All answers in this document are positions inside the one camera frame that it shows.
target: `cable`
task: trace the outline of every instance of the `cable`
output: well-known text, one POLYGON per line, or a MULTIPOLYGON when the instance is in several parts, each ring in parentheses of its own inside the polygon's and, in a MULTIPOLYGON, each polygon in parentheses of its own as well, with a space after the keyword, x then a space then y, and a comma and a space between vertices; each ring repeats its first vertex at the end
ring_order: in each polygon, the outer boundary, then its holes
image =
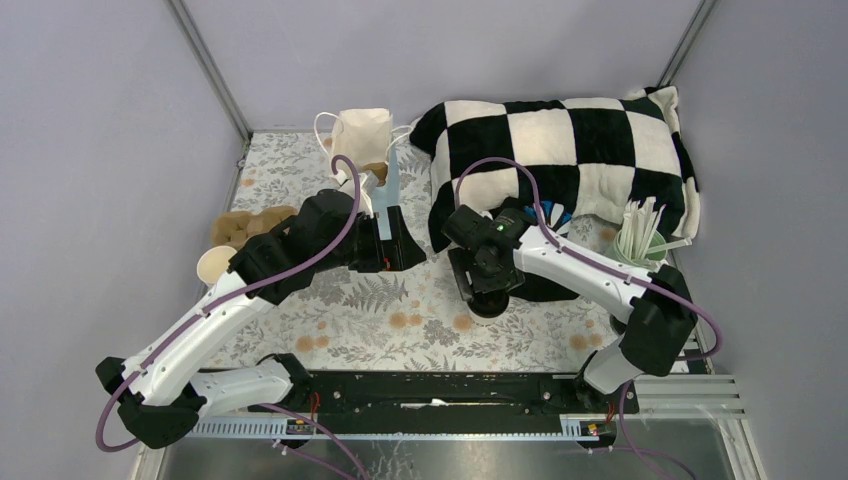
POLYGON ((362 478, 364 478, 365 480, 371 479, 371 477, 368 476, 368 470, 365 468, 365 465, 363 465, 362 462, 360 462, 359 459, 356 457, 356 455, 354 455, 353 452, 351 452, 350 449, 347 448, 347 445, 345 445, 344 442, 339 440, 339 437, 333 435, 333 432, 329 431, 327 429, 327 427, 321 425, 318 422, 313 422, 312 420, 304 417, 303 415, 298 415, 294 412, 290 412, 290 411, 286 410, 285 408, 278 407, 277 405, 274 405, 274 404, 271 404, 271 403, 260 403, 259 406, 263 407, 263 408, 267 408, 268 410, 273 410, 277 413, 282 413, 283 415, 288 415, 292 418, 296 418, 298 420, 305 422, 307 425, 311 425, 311 426, 317 428, 318 430, 321 430, 324 433, 324 435, 328 436, 330 438, 330 440, 334 441, 336 443, 336 445, 338 445, 339 448, 341 448, 342 451, 345 452, 345 455, 347 455, 348 458, 350 458, 353 461, 353 463, 356 464, 356 468, 359 470, 359 473, 362 475, 362 478))
MULTIPOLYGON (((466 168, 464 172, 462 172, 462 175, 459 176, 459 180, 456 182, 456 188, 454 189, 454 204, 455 204, 456 208, 459 208, 459 187, 462 186, 462 182, 463 182, 463 180, 465 180, 465 177, 475 168, 479 167, 480 165, 483 165, 484 163, 489 163, 489 162, 506 163, 507 165, 511 165, 511 166, 517 168, 518 170, 521 170, 521 172, 527 177, 527 179, 530 180, 530 186, 533 188, 533 209, 536 211, 536 218, 538 218, 538 219, 545 218, 543 210, 542 210, 542 204, 539 200, 539 186, 536 184, 536 179, 533 177, 533 174, 530 173, 530 171, 527 170, 527 168, 524 165, 521 165, 514 160, 510 160, 508 158, 503 158, 503 157, 489 157, 489 158, 484 158, 482 160, 477 160, 476 162, 469 165, 468 168, 466 168)), ((659 285, 655 285, 651 282, 647 282, 645 280, 642 280, 641 278, 631 277, 630 275, 628 275, 624 272, 620 272, 620 271, 616 270, 615 268, 608 267, 608 266, 604 265, 603 263, 596 261, 593 258, 587 257, 586 255, 583 255, 582 253, 580 253, 576 250, 572 250, 571 248, 560 244, 557 241, 554 233, 550 230, 550 228, 548 228, 547 224, 545 224, 545 222, 543 222, 543 221, 539 222, 539 229, 542 231, 542 235, 544 235, 545 238, 549 242, 551 242, 551 245, 556 247, 557 250, 561 250, 562 252, 576 258, 577 260, 580 260, 581 262, 583 262, 583 263, 585 263, 585 264, 587 264, 591 267, 594 267, 595 269, 600 270, 600 271, 602 271, 602 272, 604 272, 608 275, 612 275, 613 277, 616 277, 616 278, 619 278, 619 279, 625 280, 625 281, 629 280, 629 282, 631 282, 631 283, 635 283, 636 285, 639 285, 640 287, 644 287, 648 290, 652 290, 652 291, 659 293, 660 295, 662 295, 666 298, 674 300, 675 302, 677 302, 680 305, 688 308, 692 312, 695 312, 695 314, 697 314, 705 322, 707 322, 707 324, 710 326, 710 328, 713 329, 713 332, 715 333, 716 341, 715 341, 715 345, 713 346, 713 348, 711 348, 710 350, 708 350, 704 353, 677 357, 677 361, 704 360, 706 358, 712 357, 719 350, 721 350, 722 345, 724 345, 724 337, 721 334, 721 329, 718 328, 718 325, 715 323, 715 321, 712 319, 712 317, 706 311, 704 311, 704 309, 702 309, 701 307, 695 305, 694 303, 690 302, 689 300, 686 300, 685 298, 681 297, 680 295, 678 295, 674 292, 666 290, 665 288, 663 288, 659 285)))
POLYGON ((686 470, 686 473, 688 473, 693 480, 698 480, 698 477, 695 476, 695 472, 693 472, 691 468, 687 467, 680 460, 666 453, 655 452, 653 450, 643 448, 636 448, 636 445, 634 445, 633 441, 630 440, 630 434, 627 432, 627 426, 624 424, 624 400, 627 398, 627 389, 630 388, 631 384, 633 384, 633 380, 628 380, 624 382, 624 385, 621 386, 621 398, 619 398, 618 400, 618 423, 621 424, 621 433, 624 434, 624 439, 627 441, 627 444, 630 445, 630 450, 635 453, 637 457, 639 457, 639 460, 642 460, 642 463, 644 463, 654 473, 656 473, 662 478, 665 478, 666 480, 675 480, 675 478, 669 475, 668 472, 656 466, 653 462, 645 458, 646 455, 652 455, 655 457, 662 457, 671 460, 672 462, 677 464, 677 466, 679 466, 683 470, 686 470))
MULTIPOLYGON (((338 173, 336 164, 339 160, 347 164, 348 168, 350 168, 350 171, 353 172, 354 178, 358 177, 359 172, 357 172, 356 166, 349 158, 344 155, 336 155, 335 157, 333 157, 332 165, 334 174, 338 173)), ((212 300, 205 307, 203 307, 202 312, 204 313, 204 315, 208 315, 209 312, 217 308, 219 305, 228 302, 233 298, 238 297, 239 295, 243 295, 247 292, 252 292, 253 290, 257 290, 272 283, 279 282, 280 280, 289 278, 292 275, 297 275, 298 273, 306 270, 307 268, 312 267, 313 265, 321 261, 321 259, 329 255, 330 252, 332 252, 337 246, 339 246, 342 240, 344 240, 344 237, 348 234, 348 232, 350 232, 350 229, 353 226, 353 222, 356 220, 356 215, 359 212, 359 197, 361 195, 360 186, 359 182, 354 183, 356 185, 353 195, 353 207, 350 210, 350 216, 348 216, 347 222, 342 227, 342 230, 339 232, 336 238, 334 238, 333 241, 329 243, 329 245, 324 247, 324 249, 318 252, 314 257, 310 258, 309 260, 301 263, 296 267, 292 267, 286 270, 285 272, 281 272, 272 277, 268 277, 265 280, 260 280, 258 282, 251 283, 246 287, 242 287, 238 290, 222 295, 216 298, 215 300, 212 300)), ((127 377, 126 380, 124 380, 120 386, 118 386, 117 390, 115 390, 115 393, 113 393, 112 396, 109 397, 109 401, 106 402, 106 407, 103 408, 103 412, 100 413, 100 418, 97 420, 97 430, 94 434, 94 442, 97 444, 97 448, 104 452, 112 453, 127 449, 138 443, 138 439, 134 438, 120 445, 107 445, 103 439, 103 431, 106 428, 106 420, 109 419, 109 414, 112 412, 112 409, 115 407, 115 404, 118 402, 118 399, 121 397, 121 395, 124 394, 127 388, 129 388, 130 384, 132 384, 132 382, 134 382, 135 379, 138 378, 141 372, 147 369, 147 367, 149 367, 156 360, 156 358, 166 348, 168 348, 174 342, 174 340, 177 339, 177 337, 179 337, 183 334, 183 332, 191 328, 191 326, 194 325, 198 320, 200 320, 200 318, 200 315, 193 315, 188 320, 186 320, 185 323, 183 323, 177 329, 171 332, 171 334, 168 335, 168 337, 166 337, 165 340, 159 344, 159 346, 157 346, 152 352, 150 352, 150 355, 148 355, 143 362, 141 362, 140 369, 131 373, 130 376, 127 377)))
MULTIPOLYGON (((666 459, 678 467, 680 467, 683 471, 689 474, 693 480, 697 480, 698 477, 695 475, 695 472, 692 471, 691 468, 686 466, 685 463, 680 461, 677 458, 672 457, 667 453, 663 453, 657 450, 651 450, 649 448, 641 448, 643 455, 648 455, 649 457, 657 457, 666 459)), ((615 453, 615 452, 630 452, 634 453, 634 449, 632 447, 615 447, 615 448, 592 448, 590 450, 566 450, 564 452, 559 452, 561 455, 599 455, 604 453, 615 453)))
POLYGON ((282 446, 282 450, 283 450, 283 455, 285 455, 286 453, 293 453, 293 454, 297 455, 298 457, 305 458, 306 460, 309 460, 310 462, 317 463, 318 465, 321 465, 322 467, 324 467, 328 470, 332 470, 332 471, 338 473, 340 476, 346 478, 347 480, 356 480, 356 478, 353 475, 351 475, 349 473, 345 473, 341 468, 338 468, 335 465, 333 465, 333 464, 331 464, 331 463, 329 463, 325 460, 322 460, 322 459, 320 459, 320 458, 318 458, 314 455, 310 455, 306 452, 301 452, 300 450, 298 450, 296 448, 289 448, 289 447, 286 447, 286 446, 282 446))

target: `bundle of straws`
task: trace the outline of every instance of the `bundle of straws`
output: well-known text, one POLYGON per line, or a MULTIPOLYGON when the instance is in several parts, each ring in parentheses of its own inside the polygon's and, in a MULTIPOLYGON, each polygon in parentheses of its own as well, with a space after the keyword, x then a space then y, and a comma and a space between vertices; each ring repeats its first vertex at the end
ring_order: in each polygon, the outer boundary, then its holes
POLYGON ((665 205, 661 205, 655 212, 656 201, 655 197, 648 197, 641 206, 639 202, 630 202, 624 207, 624 221, 616 241, 618 249, 631 261, 641 262, 652 253, 692 245, 691 239, 684 238, 651 247, 651 240, 654 238, 665 210, 665 205))

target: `black and white checkered fabric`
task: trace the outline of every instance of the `black and white checkered fabric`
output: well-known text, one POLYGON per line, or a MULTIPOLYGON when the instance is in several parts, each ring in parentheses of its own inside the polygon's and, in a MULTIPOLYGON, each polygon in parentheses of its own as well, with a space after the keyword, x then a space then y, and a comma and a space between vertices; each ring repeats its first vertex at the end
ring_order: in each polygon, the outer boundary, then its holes
MULTIPOLYGON (((450 101, 432 108, 414 123, 410 141, 432 157, 433 248, 450 244, 441 228, 454 211, 457 179, 486 157, 527 167, 541 200, 562 204, 573 216, 593 213, 621 223, 627 202, 656 197, 657 208, 666 205, 660 233, 694 237, 700 199, 680 140, 677 99, 677 89, 666 87, 624 100, 450 101)), ((477 211, 509 197, 531 203, 530 182, 514 167, 494 162, 468 175, 460 191, 461 202, 477 211)))

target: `metal corner post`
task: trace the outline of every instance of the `metal corner post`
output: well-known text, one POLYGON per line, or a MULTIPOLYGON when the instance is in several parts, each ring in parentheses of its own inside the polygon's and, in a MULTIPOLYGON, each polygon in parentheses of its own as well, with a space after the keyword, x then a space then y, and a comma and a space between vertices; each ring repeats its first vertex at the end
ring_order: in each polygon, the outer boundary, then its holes
POLYGON ((677 43, 677 47, 675 47, 674 53, 668 61, 668 65, 666 65, 659 82, 657 82, 658 87, 671 85, 674 82, 677 73, 680 71, 683 62, 686 61, 686 57, 692 49, 692 45, 719 3, 721 3, 721 0, 701 0, 698 7, 695 8, 695 13, 692 15, 689 25, 686 26, 686 30, 683 32, 683 36, 680 37, 680 41, 677 43))
POLYGON ((227 84, 224 82, 224 78, 221 76, 221 72, 218 70, 217 65, 215 65, 215 60, 212 58, 212 54, 209 53, 209 49, 206 47, 203 37, 200 36, 197 25, 195 25, 194 20, 191 18, 191 14, 189 13, 188 8, 186 8, 185 3, 183 0, 165 0, 165 4, 173 14, 180 30, 182 30, 185 35, 186 42, 191 48, 192 53, 194 53, 194 56, 197 58, 198 63, 200 63, 203 73, 209 80, 209 84, 212 86, 212 90, 214 90, 218 100, 221 101, 221 106, 224 108, 224 111, 227 112, 227 116, 230 118, 233 126, 236 130, 238 130, 239 135, 244 142, 249 142, 251 134, 250 127, 244 119, 241 110, 239 110, 238 104, 236 104, 235 98, 233 98, 233 94, 230 92, 230 89, 227 88, 227 84))

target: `gray floor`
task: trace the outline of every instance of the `gray floor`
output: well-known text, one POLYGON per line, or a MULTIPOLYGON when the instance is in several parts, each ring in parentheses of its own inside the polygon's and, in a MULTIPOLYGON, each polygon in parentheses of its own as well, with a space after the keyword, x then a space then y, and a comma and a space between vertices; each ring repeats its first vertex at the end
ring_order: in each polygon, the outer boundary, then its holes
MULTIPOLYGON (((682 460, 699 479, 733 479, 717 430, 706 420, 628 422, 637 445, 682 460)), ((565 442, 348 442, 374 480, 382 479, 630 479, 657 478, 632 454, 567 455, 580 449, 565 442)), ((313 441, 303 451, 355 475, 350 460, 329 441, 313 441)), ((676 478, 684 472, 659 461, 676 478)), ((308 461, 283 457, 268 441, 184 439, 169 448, 161 480, 336 479, 308 461)))

